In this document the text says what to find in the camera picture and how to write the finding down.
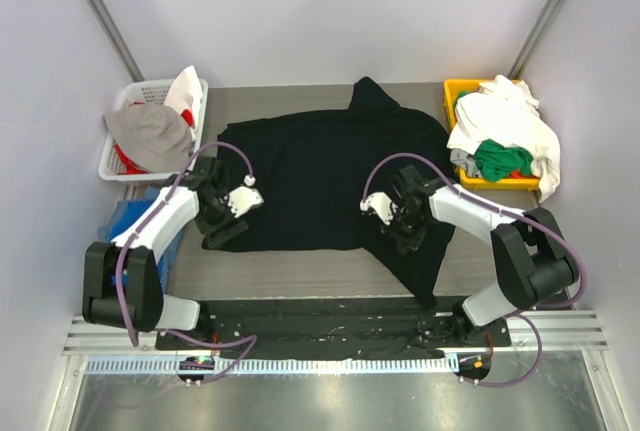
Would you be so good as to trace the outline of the black t shirt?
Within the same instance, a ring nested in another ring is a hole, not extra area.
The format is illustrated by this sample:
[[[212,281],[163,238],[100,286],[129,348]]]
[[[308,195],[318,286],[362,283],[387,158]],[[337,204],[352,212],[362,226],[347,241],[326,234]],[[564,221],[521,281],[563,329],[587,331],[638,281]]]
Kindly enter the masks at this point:
[[[400,254],[375,216],[361,213],[363,191],[393,192],[393,176],[426,157],[454,175],[448,133],[432,116],[404,108],[368,77],[353,87],[345,109],[234,123],[219,140],[251,162],[263,205],[248,213],[248,228],[223,245],[228,252],[352,250],[362,248],[385,266],[418,301],[431,308],[454,228],[428,227],[416,251]]]

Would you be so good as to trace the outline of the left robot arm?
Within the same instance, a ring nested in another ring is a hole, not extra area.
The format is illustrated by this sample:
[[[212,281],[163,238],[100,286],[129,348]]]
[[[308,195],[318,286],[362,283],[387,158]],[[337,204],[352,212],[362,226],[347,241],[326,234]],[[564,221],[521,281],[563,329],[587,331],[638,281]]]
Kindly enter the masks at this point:
[[[217,249],[248,229],[245,215],[263,198],[248,175],[234,189],[215,157],[200,157],[193,169],[172,176],[151,206],[120,234],[92,243],[84,261],[82,316],[91,324],[127,329],[132,335],[178,330],[190,349],[205,348],[213,336],[198,301],[163,288],[159,262],[185,226],[193,222],[203,246]]]

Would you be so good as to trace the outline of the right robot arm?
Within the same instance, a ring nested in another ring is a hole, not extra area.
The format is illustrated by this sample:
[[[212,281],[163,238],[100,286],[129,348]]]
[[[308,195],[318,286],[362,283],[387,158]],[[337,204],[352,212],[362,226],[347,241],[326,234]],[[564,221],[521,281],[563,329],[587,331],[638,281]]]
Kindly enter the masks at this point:
[[[394,176],[392,187],[394,197],[375,192],[360,207],[378,216],[400,252],[417,250],[428,227],[441,223],[491,248],[494,282],[452,309],[451,331],[462,345],[477,344],[488,326],[535,307],[579,278],[554,216],[541,207],[530,212],[501,207],[442,177],[428,181],[413,165]]]

